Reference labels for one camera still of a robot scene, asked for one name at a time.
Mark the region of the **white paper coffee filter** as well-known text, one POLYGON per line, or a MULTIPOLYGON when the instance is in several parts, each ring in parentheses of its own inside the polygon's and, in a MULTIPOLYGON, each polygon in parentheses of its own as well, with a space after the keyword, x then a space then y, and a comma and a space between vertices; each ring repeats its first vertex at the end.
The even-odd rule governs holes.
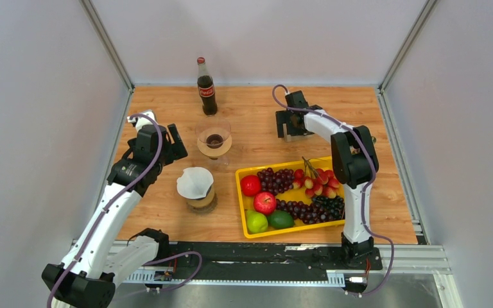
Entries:
POLYGON ((208 169, 188 167, 177 178, 177 192, 186 199, 200 200, 209 194, 213 183, 213 175, 208 169))

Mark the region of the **clear glass dripper cone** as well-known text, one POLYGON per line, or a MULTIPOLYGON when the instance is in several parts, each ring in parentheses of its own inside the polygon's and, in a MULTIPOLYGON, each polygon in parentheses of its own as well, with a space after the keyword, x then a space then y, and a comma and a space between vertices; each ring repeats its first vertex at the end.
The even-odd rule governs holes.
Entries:
POLYGON ((221 116, 208 115, 202 118, 195 127, 197 141, 208 149, 224 148, 231 141, 231 125, 221 116))

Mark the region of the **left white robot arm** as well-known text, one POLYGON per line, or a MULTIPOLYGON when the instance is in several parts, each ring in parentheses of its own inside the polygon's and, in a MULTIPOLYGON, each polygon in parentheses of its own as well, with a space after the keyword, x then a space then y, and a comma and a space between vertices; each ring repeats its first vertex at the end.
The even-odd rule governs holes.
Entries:
POLYGON ((107 178, 100 204, 82 235, 58 264, 47 264, 42 279, 48 307, 108 307, 116 289, 147 263, 170 260, 169 237, 145 228, 115 255, 114 240, 125 220, 164 166, 188 156, 175 124, 135 123, 137 136, 107 178))

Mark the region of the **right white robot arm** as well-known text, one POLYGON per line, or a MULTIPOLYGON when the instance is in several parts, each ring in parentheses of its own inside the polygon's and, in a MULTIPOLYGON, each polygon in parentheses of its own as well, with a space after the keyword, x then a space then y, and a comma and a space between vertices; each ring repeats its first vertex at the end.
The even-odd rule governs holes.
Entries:
POLYGON ((345 193, 345 226, 341 259, 357 268, 374 249, 369 227, 369 200, 378 170, 372 136, 366 126, 351 126, 329 115, 317 105, 309 105, 302 91, 284 91, 275 113, 277 135, 281 139, 316 134, 331 146, 332 169, 345 193))

